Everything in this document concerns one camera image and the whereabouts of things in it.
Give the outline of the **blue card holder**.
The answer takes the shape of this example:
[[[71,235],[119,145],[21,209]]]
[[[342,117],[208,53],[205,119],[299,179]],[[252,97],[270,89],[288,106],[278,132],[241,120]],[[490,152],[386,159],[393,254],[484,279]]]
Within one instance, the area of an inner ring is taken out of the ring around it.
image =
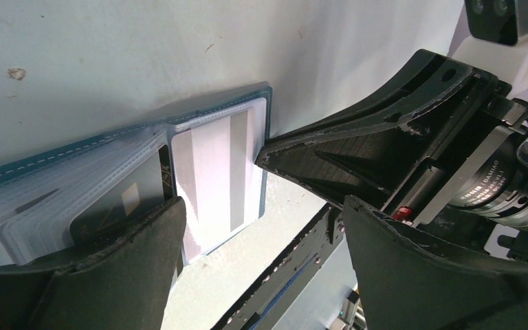
[[[254,107],[266,115],[263,146],[270,135],[272,96],[265,83],[214,93],[0,166],[0,266],[24,265],[78,244],[69,236],[72,221],[163,145],[170,153],[173,197],[180,197],[171,149],[179,133]]]

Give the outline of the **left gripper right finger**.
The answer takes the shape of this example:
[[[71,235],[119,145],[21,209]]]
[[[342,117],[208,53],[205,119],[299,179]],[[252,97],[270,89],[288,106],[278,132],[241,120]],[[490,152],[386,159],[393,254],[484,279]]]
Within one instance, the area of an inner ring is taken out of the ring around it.
[[[528,263],[444,241],[352,195],[342,216],[370,329],[528,329]]]

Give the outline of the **black credit card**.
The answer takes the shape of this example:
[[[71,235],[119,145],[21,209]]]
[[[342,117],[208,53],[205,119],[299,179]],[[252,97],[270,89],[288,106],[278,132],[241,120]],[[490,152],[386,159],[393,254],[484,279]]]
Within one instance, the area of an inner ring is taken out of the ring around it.
[[[76,217],[70,238],[79,243],[143,215],[173,197],[172,182],[169,148],[163,145]]]

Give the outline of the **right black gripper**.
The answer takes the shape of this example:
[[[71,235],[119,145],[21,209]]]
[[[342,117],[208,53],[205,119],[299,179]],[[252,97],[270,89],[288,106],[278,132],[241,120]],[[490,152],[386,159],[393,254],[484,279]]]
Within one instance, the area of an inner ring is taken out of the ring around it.
[[[461,131],[321,134],[390,112],[424,112],[469,83],[496,76],[420,49],[383,86],[322,120],[272,138],[257,165],[337,208],[353,195],[400,221],[426,225],[445,208],[528,231],[528,102],[490,96]]]

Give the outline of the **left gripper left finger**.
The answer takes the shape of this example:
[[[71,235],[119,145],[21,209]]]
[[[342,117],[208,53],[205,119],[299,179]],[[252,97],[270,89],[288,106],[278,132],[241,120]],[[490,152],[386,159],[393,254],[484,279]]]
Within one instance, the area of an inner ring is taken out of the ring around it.
[[[73,247],[0,266],[0,329],[159,329],[185,228],[176,197]]]

